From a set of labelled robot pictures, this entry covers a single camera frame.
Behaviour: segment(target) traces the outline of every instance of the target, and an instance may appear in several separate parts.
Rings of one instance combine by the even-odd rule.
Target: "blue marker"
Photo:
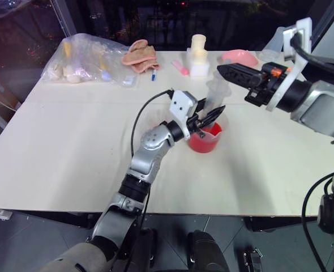
[[[157,70],[156,70],[156,69],[153,69],[153,73],[152,73],[152,81],[155,81],[155,79],[156,79],[156,73],[157,73]]]

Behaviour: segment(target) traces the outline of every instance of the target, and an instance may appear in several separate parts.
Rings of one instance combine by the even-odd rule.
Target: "red liquid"
[[[206,131],[211,133],[212,135],[216,136],[218,133],[222,132],[222,128],[218,123],[215,122],[215,124],[210,127],[204,127],[202,131]],[[197,133],[194,133],[191,135],[191,138],[189,140],[189,146],[196,152],[199,153],[208,153],[214,149],[217,142],[219,141],[219,137],[216,137],[213,140],[206,141],[204,138],[200,138],[200,136]]]

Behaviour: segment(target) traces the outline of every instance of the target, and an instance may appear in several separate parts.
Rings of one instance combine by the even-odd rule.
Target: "wall socket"
[[[12,216],[12,211],[6,211],[0,209],[0,219],[1,220],[9,220]]]

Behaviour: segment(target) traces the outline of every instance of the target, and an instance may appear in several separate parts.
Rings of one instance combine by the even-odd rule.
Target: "pink bowl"
[[[240,63],[248,67],[254,67],[258,64],[258,60],[249,51],[235,49],[226,51],[221,55],[222,61],[230,59],[231,63]]]

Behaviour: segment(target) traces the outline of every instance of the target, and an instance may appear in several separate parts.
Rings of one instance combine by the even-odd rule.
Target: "dark tile floor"
[[[186,269],[186,235],[194,230],[205,230],[215,238],[231,272],[239,271],[236,250],[248,245],[258,247],[264,254],[264,272],[319,269],[302,226],[250,232],[239,217],[195,215],[147,215],[145,226],[159,233],[158,254],[152,271]],[[332,270],[330,235],[323,233],[315,223],[310,223],[309,229],[328,271]],[[0,220],[0,272],[37,271],[90,234],[90,230],[14,213],[10,220]]]

